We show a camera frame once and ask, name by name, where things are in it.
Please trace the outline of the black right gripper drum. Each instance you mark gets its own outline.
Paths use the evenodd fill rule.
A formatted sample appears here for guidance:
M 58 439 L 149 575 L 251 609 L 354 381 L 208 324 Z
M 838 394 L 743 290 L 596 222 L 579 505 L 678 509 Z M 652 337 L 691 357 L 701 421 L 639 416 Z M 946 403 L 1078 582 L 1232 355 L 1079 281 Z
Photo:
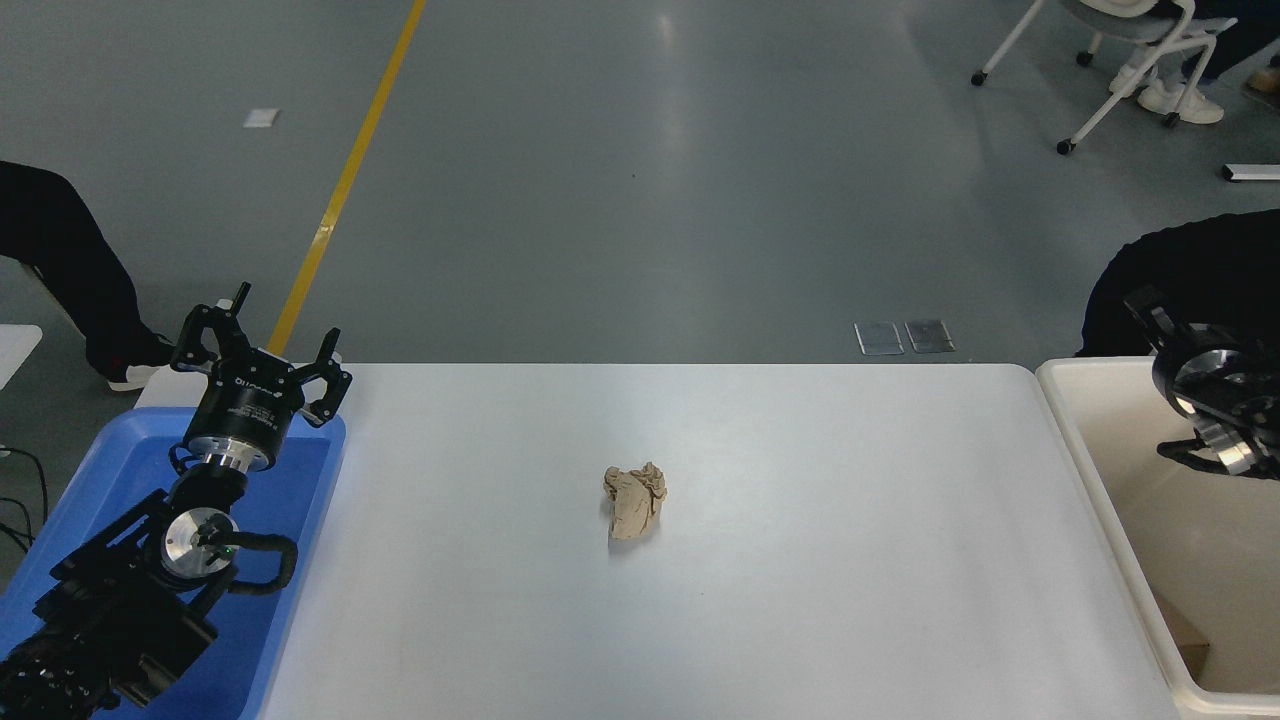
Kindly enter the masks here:
M 1242 364 L 1245 337 L 1225 325 L 1183 327 L 1179 345 L 1156 351 L 1152 375 L 1157 389 L 1170 404 L 1207 404 L 1228 397 L 1228 377 Z

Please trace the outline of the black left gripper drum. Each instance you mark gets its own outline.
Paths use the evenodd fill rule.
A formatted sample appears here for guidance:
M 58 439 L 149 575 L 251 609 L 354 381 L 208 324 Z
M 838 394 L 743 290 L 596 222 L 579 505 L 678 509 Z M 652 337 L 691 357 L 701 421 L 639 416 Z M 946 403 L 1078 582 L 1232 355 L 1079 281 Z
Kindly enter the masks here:
M 300 407 L 300 386 L 289 379 L 293 370 L 291 363 L 260 348 L 218 359 L 183 446 L 197 455 L 237 447 L 251 462 L 275 462 Z

